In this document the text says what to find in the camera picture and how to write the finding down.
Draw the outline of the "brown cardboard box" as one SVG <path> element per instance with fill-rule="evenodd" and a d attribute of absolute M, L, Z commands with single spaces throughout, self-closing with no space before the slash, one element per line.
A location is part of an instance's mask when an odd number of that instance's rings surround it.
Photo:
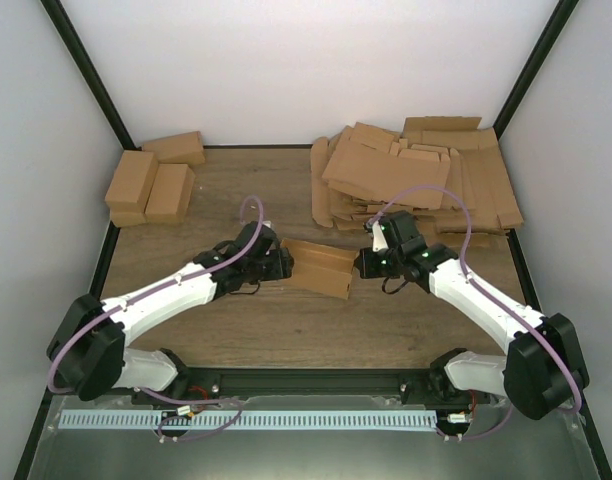
<path fill-rule="evenodd" d="M 285 284 L 328 297 L 349 298 L 356 251 L 288 238 L 281 246 L 294 260 Z"/>

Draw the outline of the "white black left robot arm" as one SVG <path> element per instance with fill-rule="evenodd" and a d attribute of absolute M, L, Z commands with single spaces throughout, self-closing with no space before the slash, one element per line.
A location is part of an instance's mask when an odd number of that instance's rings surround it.
<path fill-rule="evenodd" d="M 73 301 L 49 343 L 51 392 L 94 400 L 139 389 L 170 404 L 190 392 L 188 367 L 171 350 L 133 348 L 139 337 L 195 307 L 247 285 L 288 279 L 294 259 L 268 223 L 250 222 L 233 240 L 197 254 L 177 272 L 121 296 Z"/>

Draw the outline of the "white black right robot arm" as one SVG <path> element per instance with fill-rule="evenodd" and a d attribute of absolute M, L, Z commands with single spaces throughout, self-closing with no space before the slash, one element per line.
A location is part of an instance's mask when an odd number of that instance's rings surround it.
<path fill-rule="evenodd" d="M 533 420 L 567 401 L 572 411 L 580 410 L 589 375 L 570 319 L 547 316 L 502 293 L 463 255 L 441 243 L 428 244 L 408 212 L 386 214 L 364 228 L 372 244 L 354 262 L 361 278 L 419 286 L 459 310 L 502 350 L 494 356 L 459 349 L 440 359 L 430 378 L 437 400 L 451 403 L 465 390 L 476 390 L 507 398 Z"/>

